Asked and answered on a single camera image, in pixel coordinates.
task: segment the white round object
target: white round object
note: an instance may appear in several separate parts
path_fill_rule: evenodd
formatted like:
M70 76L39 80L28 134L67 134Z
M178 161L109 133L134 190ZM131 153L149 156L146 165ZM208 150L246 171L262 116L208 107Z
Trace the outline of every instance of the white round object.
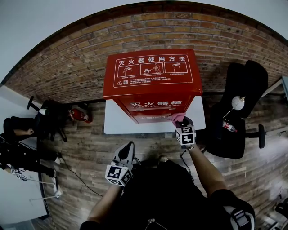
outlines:
M232 107L235 109L235 110L241 110L243 109L245 105L245 100L244 98L240 98L240 96L235 96L233 99L232 99Z

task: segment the black shirt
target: black shirt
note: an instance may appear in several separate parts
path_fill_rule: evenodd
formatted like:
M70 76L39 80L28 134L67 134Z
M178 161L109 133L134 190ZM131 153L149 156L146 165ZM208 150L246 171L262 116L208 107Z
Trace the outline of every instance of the black shirt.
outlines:
M224 206L255 217L253 208L230 190L218 190L206 198L186 169L164 164L169 165L164 170L153 168L134 174L108 219L102 224L87 221L81 230L232 229Z

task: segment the black office chair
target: black office chair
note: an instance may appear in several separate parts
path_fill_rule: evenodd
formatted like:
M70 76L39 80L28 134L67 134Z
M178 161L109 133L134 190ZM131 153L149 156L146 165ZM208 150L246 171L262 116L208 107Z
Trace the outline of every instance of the black office chair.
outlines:
M212 107L208 125L206 150L213 155L225 158L242 158L245 138L259 138L259 147L265 146L265 130L259 125L256 133L246 133L245 121L252 109L268 88L268 73L257 62L247 61L245 65L231 63L227 71L225 91L221 101ZM245 97L241 110L232 110L226 119L235 127L236 133L222 127L223 117L232 109L235 96Z
M36 111L39 108L33 104L34 97L31 96L27 109L32 107ZM63 131L66 120L69 118L69 108L66 105L55 102L53 100L44 101L41 109L47 109L48 115L39 113L36 115L36 129L38 130L38 137L40 139L46 138L50 134L51 141L54 141L55 133L58 132L64 142L67 141L66 135Z

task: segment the fire extinguisher usage instructions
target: fire extinguisher usage instructions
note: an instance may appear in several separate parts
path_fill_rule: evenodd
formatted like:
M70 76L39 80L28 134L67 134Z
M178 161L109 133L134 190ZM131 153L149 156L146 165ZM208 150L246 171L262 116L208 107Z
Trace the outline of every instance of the fire extinguisher usage instructions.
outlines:
M186 54L154 54L117 59L114 87L192 83Z

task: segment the hand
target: hand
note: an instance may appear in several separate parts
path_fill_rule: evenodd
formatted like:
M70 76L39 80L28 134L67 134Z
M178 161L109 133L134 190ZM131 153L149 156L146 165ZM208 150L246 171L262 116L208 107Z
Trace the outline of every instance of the hand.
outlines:
M31 128L28 129L27 132L26 132L27 135L32 135L33 133L34 133L34 130L31 129Z

